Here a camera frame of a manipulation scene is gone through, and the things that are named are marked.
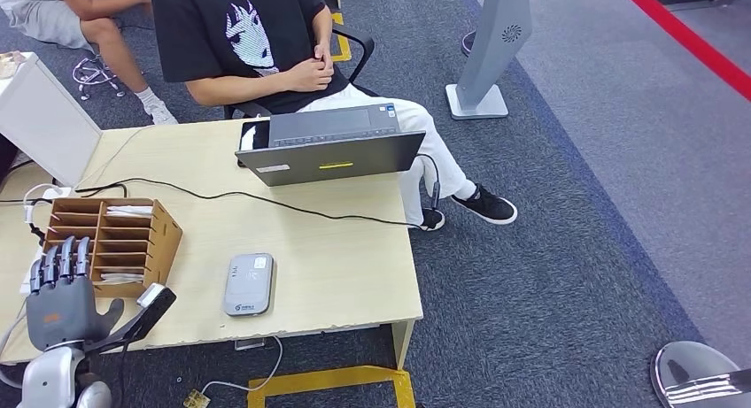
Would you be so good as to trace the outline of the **person's right hand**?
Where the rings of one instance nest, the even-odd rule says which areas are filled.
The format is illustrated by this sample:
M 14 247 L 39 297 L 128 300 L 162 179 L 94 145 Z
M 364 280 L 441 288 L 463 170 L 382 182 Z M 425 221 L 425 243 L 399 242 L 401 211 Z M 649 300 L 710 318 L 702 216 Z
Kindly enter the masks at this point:
M 283 73 L 284 89 L 294 92 L 324 90 L 332 82 L 333 65 L 318 58 L 309 58 Z

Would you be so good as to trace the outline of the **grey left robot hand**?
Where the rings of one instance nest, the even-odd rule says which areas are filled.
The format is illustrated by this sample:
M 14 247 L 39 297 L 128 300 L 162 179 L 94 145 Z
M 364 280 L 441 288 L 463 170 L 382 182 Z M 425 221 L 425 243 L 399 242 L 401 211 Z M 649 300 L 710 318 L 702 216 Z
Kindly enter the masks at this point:
M 105 313 L 97 300 L 89 271 L 89 237 L 67 237 L 44 252 L 30 267 L 26 298 L 27 333 L 41 351 L 63 343 L 95 343 L 112 332 L 124 311 L 115 298 Z

